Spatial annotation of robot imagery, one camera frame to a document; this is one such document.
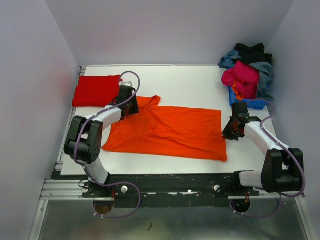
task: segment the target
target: gray wall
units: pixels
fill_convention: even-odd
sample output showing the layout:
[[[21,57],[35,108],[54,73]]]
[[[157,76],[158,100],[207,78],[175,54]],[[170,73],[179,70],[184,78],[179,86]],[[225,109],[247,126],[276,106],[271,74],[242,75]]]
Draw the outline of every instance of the gray wall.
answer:
[[[43,0],[2,1],[0,29],[0,239],[26,240],[79,68]]]
[[[320,226],[320,1],[295,0],[267,50],[274,55],[278,137],[305,159],[306,201]]]
[[[218,64],[271,41],[293,0],[46,0],[80,65]]]

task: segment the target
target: blue clothing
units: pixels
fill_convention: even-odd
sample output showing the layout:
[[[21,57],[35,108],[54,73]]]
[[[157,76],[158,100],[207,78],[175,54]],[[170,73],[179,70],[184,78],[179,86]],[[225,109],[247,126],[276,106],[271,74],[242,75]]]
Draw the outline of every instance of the blue clothing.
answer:
[[[230,69],[235,66],[234,60],[241,59],[241,56],[239,56],[239,52],[236,50],[232,50],[228,52],[223,58],[221,58],[221,61],[219,62],[219,67],[221,69],[226,68]]]
[[[272,76],[274,74],[274,68],[271,66],[269,62],[260,61],[249,64],[254,69],[259,71],[259,83],[257,89],[257,96],[259,99],[265,99],[268,101],[272,101],[275,98],[272,96],[268,85],[272,81]]]

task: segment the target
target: blue bin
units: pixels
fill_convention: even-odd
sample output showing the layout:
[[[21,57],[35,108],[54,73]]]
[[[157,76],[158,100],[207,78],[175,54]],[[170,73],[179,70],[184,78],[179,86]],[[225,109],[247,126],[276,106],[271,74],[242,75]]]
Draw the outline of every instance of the blue bin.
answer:
[[[230,107],[232,106],[232,104],[234,103],[238,103],[238,102],[245,102],[247,103],[248,101],[250,101],[250,99],[243,99],[242,101],[236,99],[236,94],[235,92],[232,90],[232,88],[230,86],[228,86],[229,88],[229,100],[230,100]],[[261,101],[261,100],[255,100],[255,101],[251,101],[247,104],[249,109],[259,109],[262,110],[265,108],[265,106],[268,103],[266,103],[265,101]]]

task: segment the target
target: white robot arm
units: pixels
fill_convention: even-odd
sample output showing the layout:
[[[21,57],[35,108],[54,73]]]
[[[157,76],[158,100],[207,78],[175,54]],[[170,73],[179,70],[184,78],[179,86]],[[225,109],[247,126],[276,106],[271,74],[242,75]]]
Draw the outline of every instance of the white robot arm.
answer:
[[[137,98],[134,96],[129,102],[119,105],[133,96],[135,89],[131,86],[121,85],[119,94],[115,103],[107,105],[105,112],[86,117],[75,116],[72,119],[68,135],[64,144],[64,153],[74,159],[74,153],[77,145],[77,139],[84,123],[91,119],[85,126],[81,135],[80,142],[77,145],[77,159],[75,161],[81,164],[87,173],[89,180],[94,179],[99,184],[105,184],[109,176],[108,171],[103,167],[99,154],[102,145],[102,132],[110,125],[119,122],[128,115],[139,112]]]
[[[299,191],[302,188],[301,171],[284,148],[290,151],[303,170],[302,151],[298,148],[290,148],[261,126],[261,120],[258,117],[250,116],[245,102],[232,105],[232,116],[222,136],[228,140],[238,140],[246,136],[265,156],[262,171],[235,173],[241,186],[255,187],[269,193]]]

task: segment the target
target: orange t-shirt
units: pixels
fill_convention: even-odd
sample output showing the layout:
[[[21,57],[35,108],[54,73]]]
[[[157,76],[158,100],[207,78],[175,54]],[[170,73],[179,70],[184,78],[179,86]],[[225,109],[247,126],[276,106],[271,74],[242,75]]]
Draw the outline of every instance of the orange t-shirt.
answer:
[[[227,160],[221,111],[158,106],[160,99],[138,96],[139,113],[114,123],[102,148],[118,153]]]

